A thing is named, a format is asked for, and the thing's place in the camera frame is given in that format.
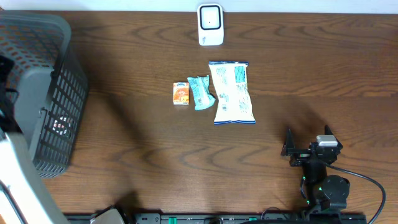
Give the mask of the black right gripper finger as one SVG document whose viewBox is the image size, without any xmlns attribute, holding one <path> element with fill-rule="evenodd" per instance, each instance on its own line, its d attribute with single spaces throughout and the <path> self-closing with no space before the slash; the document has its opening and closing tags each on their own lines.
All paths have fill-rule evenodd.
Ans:
<svg viewBox="0 0 398 224">
<path fill-rule="evenodd" d="M 328 125 L 325 125 L 324 130 L 325 130 L 325 134 L 326 134 L 326 135 L 334 135 L 333 132 L 332 132 L 332 130 L 330 129 L 330 127 L 329 127 Z M 338 145 L 337 145 L 336 147 L 339 148 L 339 149 L 342 149 L 342 148 L 343 148 L 342 143 L 340 143 L 338 139 L 337 139 L 337 141 L 338 141 Z"/>
<path fill-rule="evenodd" d="M 284 145 L 282 146 L 281 156 L 291 156 L 295 151 L 295 144 L 291 129 L 287 129 Z"/>
</svg>

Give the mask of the white blue snack bag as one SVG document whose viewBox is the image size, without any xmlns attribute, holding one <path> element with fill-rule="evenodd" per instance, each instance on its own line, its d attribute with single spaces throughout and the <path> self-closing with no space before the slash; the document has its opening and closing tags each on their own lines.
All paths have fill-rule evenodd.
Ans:
<svg viewBox="0 0 398 224">
<path fill-rule="evenodd" d="M 213 86 L 218 99 L 215 125 L 255 124 L 248 92 L 248 62 L 210 61 Z"/>
</svg>

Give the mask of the teal snack packet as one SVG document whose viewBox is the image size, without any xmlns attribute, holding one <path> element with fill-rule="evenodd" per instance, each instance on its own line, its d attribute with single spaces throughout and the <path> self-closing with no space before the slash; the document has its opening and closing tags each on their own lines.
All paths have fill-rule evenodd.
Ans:
<svg viewBox="0 0 398 224">
<path fill-rule="evenodd" d="M 215 98 L 209 91 L 209 75 L 205 77 L 188 77 L 187 80 L 193 93 L 195 110 L 205 110 L 214 105 Z"/>
</svg>

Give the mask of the orange Kleenex tissue pack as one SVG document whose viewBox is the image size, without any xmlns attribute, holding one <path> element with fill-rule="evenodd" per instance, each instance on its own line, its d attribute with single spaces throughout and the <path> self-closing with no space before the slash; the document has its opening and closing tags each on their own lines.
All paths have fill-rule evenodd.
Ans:
<svg viewBox="0 0 398 224">
<path fill-rule="evenodd" d="M 174 105 L 189 105 L 190 94 L 189 82 L 176 82 L 173 85 L 173 104 Z"/>
</svg>

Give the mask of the green white round tin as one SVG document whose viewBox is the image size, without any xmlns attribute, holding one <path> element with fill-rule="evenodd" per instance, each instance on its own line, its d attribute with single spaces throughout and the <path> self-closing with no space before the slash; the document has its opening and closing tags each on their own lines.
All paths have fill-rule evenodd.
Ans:
<svg viewBox="0 0 398 224">
<path fill-rule="evenodd" d="M 72 126 L 72 119 L 69 116 L 60 116 L 53 123 L 52 129 L 59 135 L 67 135 Z"/>
</svg>

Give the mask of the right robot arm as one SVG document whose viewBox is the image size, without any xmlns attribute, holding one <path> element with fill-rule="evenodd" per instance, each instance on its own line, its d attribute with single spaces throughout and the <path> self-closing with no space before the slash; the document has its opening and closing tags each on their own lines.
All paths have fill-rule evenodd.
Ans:
<svg viewBox="0 0 398 224">
<path fill-rule="evenodd" d="M 317 215 L 338 217 L 347 207 L 350 182 L 338 175 L 328 175 L 326 171 L 326 167 L 337 160 L 342 148 L 328 126 L 306 149 L 297 148 L 291 130 L 287 130 L 281 156 L 290 158 L 290 166 L 303 170 L 300 193 L 308 204 L 302 211 L 303 219 L 310 220 Z"/>
</svg>

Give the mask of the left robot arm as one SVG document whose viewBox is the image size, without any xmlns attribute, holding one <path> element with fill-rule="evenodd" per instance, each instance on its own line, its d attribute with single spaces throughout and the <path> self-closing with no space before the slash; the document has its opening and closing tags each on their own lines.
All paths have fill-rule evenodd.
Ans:
<svg viewBox="0 0 398 224">
<path fill-rule="evenodd" d="M 32 163 L 24 133 L 15 119 L 14 103 L 1 85 L 1 191 L 10 212 L 4 219 L 11 223 L 78 223 L 82 216 L 66 217 L 56 206 Z"/>
</svg>

